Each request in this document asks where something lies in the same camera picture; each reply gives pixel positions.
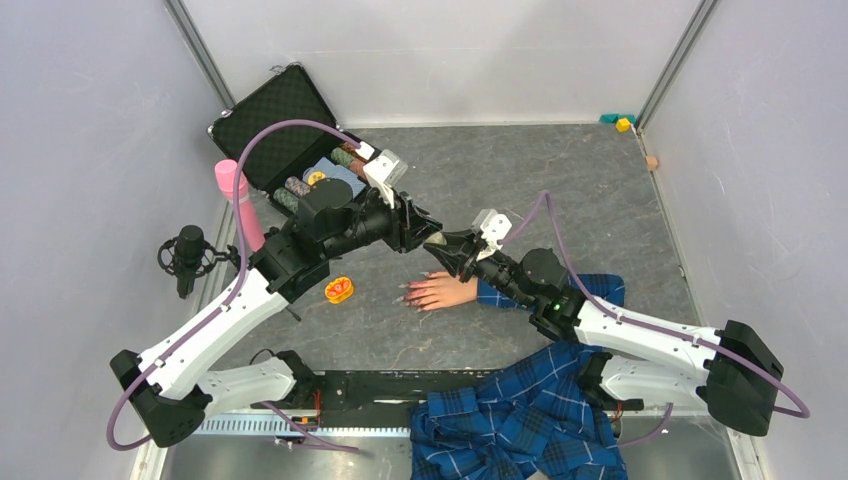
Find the nail polish bottle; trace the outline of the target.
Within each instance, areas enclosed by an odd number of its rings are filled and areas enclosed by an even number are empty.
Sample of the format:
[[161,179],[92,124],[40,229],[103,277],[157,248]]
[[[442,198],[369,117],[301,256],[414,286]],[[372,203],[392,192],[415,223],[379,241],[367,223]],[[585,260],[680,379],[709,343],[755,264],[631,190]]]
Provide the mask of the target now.
[[445,239],[442,232],[435,232],[425,240],[425,244],[426,245],[446,245],[447,240]]

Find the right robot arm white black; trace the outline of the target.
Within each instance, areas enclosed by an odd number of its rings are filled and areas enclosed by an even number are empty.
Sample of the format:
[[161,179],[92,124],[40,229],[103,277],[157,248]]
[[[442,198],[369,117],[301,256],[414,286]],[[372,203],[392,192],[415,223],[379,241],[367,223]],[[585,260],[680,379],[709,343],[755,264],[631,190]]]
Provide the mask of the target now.
[[470,230],[436,233],[424,248],[450,274],[477,278],[529,307],[531,324],[549,339],[597,348],[578,377],[585,405],[673,404],[743,434],[768,433],[784,368],[751,326],[729,320],[719,329],[697,327],[618,307],[572,286],[550,249],[516,261]]

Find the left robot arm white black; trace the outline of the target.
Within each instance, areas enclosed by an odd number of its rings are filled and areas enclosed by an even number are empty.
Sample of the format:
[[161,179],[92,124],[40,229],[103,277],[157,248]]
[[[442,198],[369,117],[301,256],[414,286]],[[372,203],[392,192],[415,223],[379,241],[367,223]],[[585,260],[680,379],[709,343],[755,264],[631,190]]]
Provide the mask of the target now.
[[342,180],[324,179],[298,200],[296,213],[242,261],[237,278],[169,337],[141,353],[123,350],[110,367],[148,434],[164,448],[206,419],[263,401],[306,405],[313,379],[283,359],[226,371],[213,364],[256,326],[330,275],[330,262],[382,241],[391,250],[419,248],[443,226],[404,192],[368,188],[354,199]]

